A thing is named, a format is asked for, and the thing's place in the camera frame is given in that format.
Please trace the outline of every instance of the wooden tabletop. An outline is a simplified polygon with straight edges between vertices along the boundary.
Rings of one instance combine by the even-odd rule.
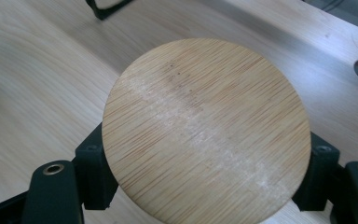
[[[258,223],[294,195],[310,126],[284,75],[249,49],[186,39],[132,63],[103,113],[120,186],[164,223]]]
[[[178,39],[246,46],[290,81],[310,129],[358,161],[358,27],[299,0],[133,1],[99,22],[84,1],[0,0],[0,202],[32,172],[74,149],[102,121],[117,78],[141,55]],[[120,189],[87,223],[158,223]],[[328,223],[289,202],[266,223]]]

